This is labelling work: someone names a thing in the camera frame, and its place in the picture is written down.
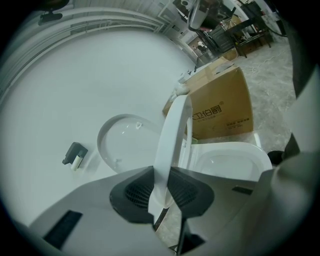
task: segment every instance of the cardboard box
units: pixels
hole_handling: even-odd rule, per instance
[[[248,86],[240,67],[219,58],[185,83],[192,101],[192,136],[209,139],[251,132],[254,128]],[[168,114],[168,100],[163,113]]]
[[[237,56],[238,54],[235,48],[232,48],[221,55],[221,57],[227,59],[228,61],[233,61]]]

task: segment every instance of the concrete floor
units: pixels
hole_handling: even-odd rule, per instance
[[[290,128],[283,114],[296,99],[292,82],[292,58],[287,43],[273,43],[233,61],[240,66],[249,88],[253,108],[254,131],[213,139],[200,140],[199,143],[248,142],[257,144],[258,135],[261,147],[266,151],[284,150],[289,138]],[[181,212],[173,205],[167,212],[157,230],[159,238],[170,247],[179,241]]]

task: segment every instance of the toilet bowl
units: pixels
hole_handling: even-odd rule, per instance
[[[187,169],[222,178],[257,182],[272,169],[266,152],[246,142],[194,144]]]

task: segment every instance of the white wall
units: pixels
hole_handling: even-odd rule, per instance
[[[91,35],[42,57],[0,112],[0,191],[9,213],[29,225],[74,188],[114,174],[97,151],[101,126],[135,114],[162,127],[164,104],[193,67],[168,38],[143,30]],[[72,142],[89,150],[76,172],[62,164]]]

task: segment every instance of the toilet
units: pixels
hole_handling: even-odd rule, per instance
[[[171,166],[222,178],[257,182],[262,172],[272,169],[268,155],[245,142],[191,144],[192,103],[188,95],[178,96],[166,116],[155,155],[154,189],[148,212],[157,221],[174,200],[168,188]]]
[[[192,103],[188,95],[174,100],[162,130],[136,115],[114,116],[100,129],[97,148],[101,159],[116,173],[153,166],[154,189],[148,211],[154,222],[174,203],[167,188],[172,166],[253,182],[272,169],[268,155],[250,143],[192,144]]]
[[[194,144],[189,158],[188,170],[228,179],[257,182],[272,169],[266,152],[246,142]]]

